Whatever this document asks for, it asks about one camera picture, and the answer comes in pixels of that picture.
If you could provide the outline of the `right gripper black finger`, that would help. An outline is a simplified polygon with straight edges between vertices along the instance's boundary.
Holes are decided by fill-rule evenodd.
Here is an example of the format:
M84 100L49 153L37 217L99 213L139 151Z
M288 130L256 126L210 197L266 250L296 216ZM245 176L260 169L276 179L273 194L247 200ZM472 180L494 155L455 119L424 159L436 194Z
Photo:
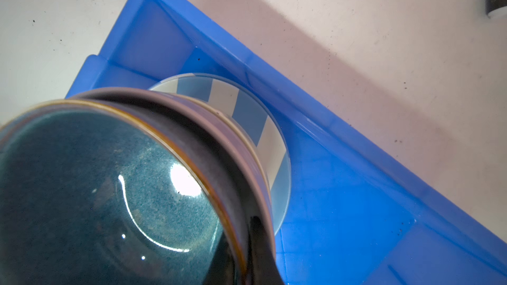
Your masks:
M262 221L252 216L249 222L250 254L246 284L284 284Z

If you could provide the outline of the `blue plastic bin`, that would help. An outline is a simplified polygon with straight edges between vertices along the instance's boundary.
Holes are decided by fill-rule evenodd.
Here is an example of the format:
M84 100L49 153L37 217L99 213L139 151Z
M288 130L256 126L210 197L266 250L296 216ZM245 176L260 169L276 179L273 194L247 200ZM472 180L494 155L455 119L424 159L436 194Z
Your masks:
M293 167L276 238L289 284L505 284L506 244L187 0L127 0L68 92L149 88L190 72L249 88Z

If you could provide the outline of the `dark teal bowl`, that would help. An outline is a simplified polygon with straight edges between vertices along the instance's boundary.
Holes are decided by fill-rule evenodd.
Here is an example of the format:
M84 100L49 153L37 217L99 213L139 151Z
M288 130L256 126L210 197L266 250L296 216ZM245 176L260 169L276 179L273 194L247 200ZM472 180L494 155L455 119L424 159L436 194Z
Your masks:
M153 91L39 104L1 128L1 283L246 284L242 178Z

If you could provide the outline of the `grey ceramic bowl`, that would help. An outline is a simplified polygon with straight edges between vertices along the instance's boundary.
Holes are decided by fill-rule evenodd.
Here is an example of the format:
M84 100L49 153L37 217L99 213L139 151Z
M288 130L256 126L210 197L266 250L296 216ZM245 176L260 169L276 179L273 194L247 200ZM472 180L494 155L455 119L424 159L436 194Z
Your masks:
M214 138L234 161L243 176L242 179L236 179L234 182L244 214L248 218L259 217L267 235L270 254L274 257L276 245L271 193L267 176L256 156L252 141L230 117L201 100L157 91L153 94L166 107L171 107L210 134L210 137Z

